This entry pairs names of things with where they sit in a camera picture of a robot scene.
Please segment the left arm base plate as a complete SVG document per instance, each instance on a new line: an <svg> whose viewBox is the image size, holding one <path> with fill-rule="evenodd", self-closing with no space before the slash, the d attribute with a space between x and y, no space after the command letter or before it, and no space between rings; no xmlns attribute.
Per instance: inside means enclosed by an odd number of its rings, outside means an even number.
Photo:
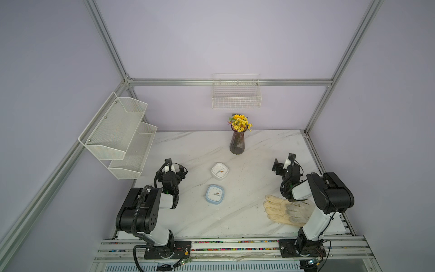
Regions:
<svg viewBox="0 0 435 272"><path fill-rule="evenodd" d="M190 240L176 240L171 236L166 245L147 247L143 257L145 260L178 260L190 255L191 245Z"/></svg>

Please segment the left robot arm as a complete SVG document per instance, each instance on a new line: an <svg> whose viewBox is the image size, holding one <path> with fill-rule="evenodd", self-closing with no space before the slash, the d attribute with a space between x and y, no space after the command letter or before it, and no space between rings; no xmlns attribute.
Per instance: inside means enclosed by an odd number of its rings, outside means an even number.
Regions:
<svg viewBox="0 0 435 272"><path fill-rule="evenodd" d="M179 185L187 174L183 165L166 159L156 172L153 185L130 189L116 216L116 230L132 234L151 246L171 245L173 233L159 224L159 211L177 207Z"/></svg>

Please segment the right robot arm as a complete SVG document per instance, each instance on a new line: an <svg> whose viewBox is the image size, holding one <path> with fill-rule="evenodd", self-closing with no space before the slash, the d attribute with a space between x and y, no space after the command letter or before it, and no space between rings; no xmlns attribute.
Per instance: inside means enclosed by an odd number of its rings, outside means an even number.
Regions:
<svg viewBox="0 0 435 272"><path fill-rule="evenodd" d="M275 159L272 171L282 178L283 197L267 195L265 212L273 222L300 227L300 241L320 241L335 214L355 203L351 191L334 172L308 173L303 180L304 171L293 153L284 163Z"/></svg>

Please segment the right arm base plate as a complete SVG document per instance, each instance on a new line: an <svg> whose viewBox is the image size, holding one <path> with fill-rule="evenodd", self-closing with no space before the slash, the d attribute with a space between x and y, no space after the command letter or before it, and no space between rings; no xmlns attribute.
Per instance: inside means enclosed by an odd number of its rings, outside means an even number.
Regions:
<svg viewBox="0 0 435 272"><path fill-rule="evenodd" d="M278 243L283 258L319 257L323 259L326 257L325 248L320 241L280 239Z"/></svg>

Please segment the light blue alarm clock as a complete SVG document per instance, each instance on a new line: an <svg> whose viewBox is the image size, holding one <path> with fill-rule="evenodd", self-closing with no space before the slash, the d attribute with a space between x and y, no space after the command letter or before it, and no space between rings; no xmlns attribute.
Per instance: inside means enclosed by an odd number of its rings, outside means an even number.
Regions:
<svg viewBox="0 0 435 272"><path fill-rule="evenodd" d="M208 203L219 205L224 198L224 189L217 185L210 185L207 188L205 198Z"/></svg>

